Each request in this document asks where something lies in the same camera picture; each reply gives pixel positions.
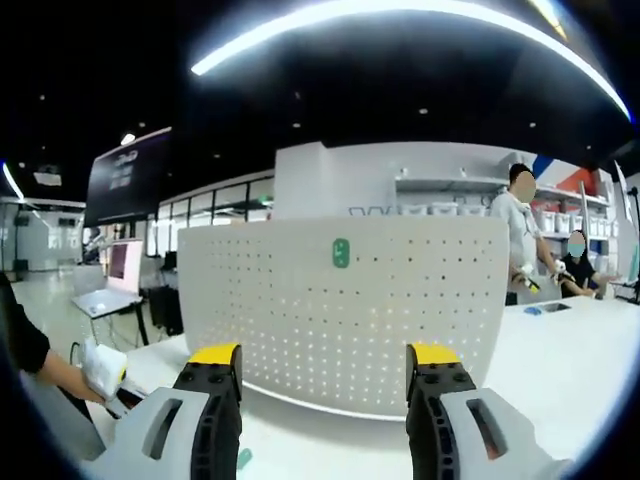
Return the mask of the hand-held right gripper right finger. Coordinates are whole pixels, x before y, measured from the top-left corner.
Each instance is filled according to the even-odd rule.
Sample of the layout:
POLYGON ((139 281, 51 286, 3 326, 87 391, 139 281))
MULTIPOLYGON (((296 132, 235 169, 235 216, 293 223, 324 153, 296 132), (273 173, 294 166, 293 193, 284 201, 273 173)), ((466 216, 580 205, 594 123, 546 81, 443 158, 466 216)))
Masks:
POLYGON ((456 353, 406 346, 406 432, 415 479, 560 479, 563 462, 536 442, 530 420, 478 388, 456 353))

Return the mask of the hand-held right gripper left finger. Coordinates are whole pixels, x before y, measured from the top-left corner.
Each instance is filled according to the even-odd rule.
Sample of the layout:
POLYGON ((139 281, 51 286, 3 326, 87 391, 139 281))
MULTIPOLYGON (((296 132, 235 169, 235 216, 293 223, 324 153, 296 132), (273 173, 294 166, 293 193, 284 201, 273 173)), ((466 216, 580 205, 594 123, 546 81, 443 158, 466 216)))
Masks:
POLYGON ((99 479, 234 479, 242 433, 242 348, 202 348, 170 388, 118 420, 99 479))

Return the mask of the person's left hand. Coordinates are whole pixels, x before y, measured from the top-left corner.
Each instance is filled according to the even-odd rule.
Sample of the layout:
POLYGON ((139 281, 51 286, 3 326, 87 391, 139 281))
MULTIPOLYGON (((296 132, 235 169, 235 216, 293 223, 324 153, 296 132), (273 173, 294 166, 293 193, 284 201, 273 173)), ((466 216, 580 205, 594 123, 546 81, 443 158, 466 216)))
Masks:
POLYGON ((65 391, 78 399, 104 404, 105 399, 91 388, 83 371, 67 363, 62 363, 58 384, 65 391))

